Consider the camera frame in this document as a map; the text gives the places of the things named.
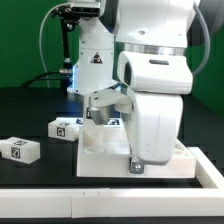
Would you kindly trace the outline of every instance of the black surface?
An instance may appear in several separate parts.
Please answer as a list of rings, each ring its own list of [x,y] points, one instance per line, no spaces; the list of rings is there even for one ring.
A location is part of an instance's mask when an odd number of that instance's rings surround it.
[[[0,188],[155,188],[200,187],[196,179],[77,178],[77,142],[48,138],[47,124],[57,116],[82,115],[82,105],[64,97],[59,89],[0,89],[0,139],[11,136],[38,141],[41,159],[31,165],[0,159]],[[224,119],[192,96],[184,97],[179,138],[186,146],[199,146],[216,167],[224,164]],[[211,223],[206,218],[57,219],[58,223]],[[56,223],[54,219],[19,220],[20,223]]]

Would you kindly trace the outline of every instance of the cube with printed marker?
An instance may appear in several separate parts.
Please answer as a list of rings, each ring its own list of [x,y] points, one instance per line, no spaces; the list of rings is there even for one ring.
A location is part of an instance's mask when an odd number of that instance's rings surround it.
[[[40,143],[11,137],[1,141],[2,158],[30,164],[40,158]]]
[[[79,125],[70,120],[55,120],[48,124],[48,136],[67,141],[78,139]]]

